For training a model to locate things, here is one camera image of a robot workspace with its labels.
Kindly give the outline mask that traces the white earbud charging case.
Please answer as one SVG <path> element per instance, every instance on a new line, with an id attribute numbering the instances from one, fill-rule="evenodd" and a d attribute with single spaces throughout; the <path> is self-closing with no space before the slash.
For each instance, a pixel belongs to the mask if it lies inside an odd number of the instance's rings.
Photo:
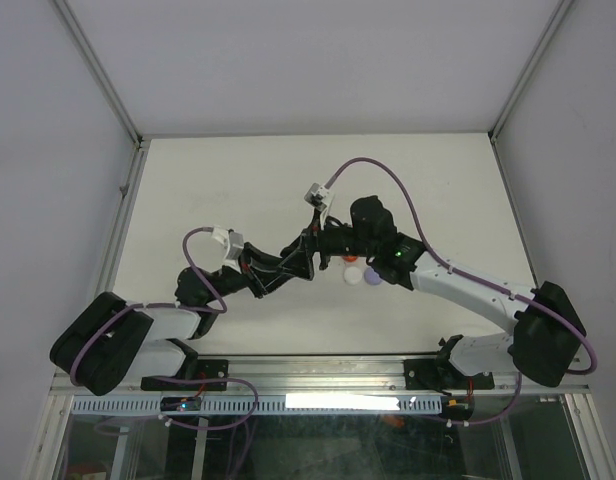
<path id="1" fill-rule="evenodd" d="M 343 271 L 343 280 L 349 286 L 355 286 L 364 279 L 363 271 L 356 266 L 347 266 Z"/>

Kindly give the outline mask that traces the purple earbud charging case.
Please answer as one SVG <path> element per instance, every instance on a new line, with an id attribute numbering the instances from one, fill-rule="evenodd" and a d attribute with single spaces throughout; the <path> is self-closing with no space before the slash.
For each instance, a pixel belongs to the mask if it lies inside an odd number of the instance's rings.
<path id="1" fill-rule="evenodd" d="M 380 275 L 370 266 L 368 266 L 363 274 L 364 281 L 371 286 L 378 286 L 383 282 Z"/>

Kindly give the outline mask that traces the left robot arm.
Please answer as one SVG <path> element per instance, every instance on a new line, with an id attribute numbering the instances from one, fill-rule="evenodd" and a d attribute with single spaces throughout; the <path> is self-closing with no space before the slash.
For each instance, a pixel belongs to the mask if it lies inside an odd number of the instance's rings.
<path id="1" fill-rule="evenodd" d="M 250 243 L 212 272 L 190 264 L 177 278 L 172 303 L 132 303 L 105 291 L 78 315 L 50 349 L 50 361 L 73 385 L 103 396 L 132 378 L 163 376 L 186 388 L 197 355 L 186 341 L 206 335 L 226 313 L 226 298 L 247 290 L 262 298 L 293 279 L 314 276 L 314 253 L 296 239 L 278 256 Z"/>

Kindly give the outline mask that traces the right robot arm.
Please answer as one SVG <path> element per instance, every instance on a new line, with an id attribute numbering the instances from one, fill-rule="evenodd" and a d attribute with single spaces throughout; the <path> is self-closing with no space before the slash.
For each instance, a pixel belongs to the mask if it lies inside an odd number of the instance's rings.
<path id="1" fill-rule="evenodd" d="M 555 388 L 571 373 L 586 331 L 561 286 L 506 285 L 440 262 L 423 242 L 397 230 L 375 196 L 352 203 L 349 224 L 321 219 L 320 213 L 282 250 L 283 257 L 318 254 L 322 268 L 332 256 L 362 257 L 384 282 L 443 298 L 498 327 L 496 334 L 458 334 L 442 342 L 435 374 L 443 385 L 457 387 L 484 372 L 518 372 Z"/>

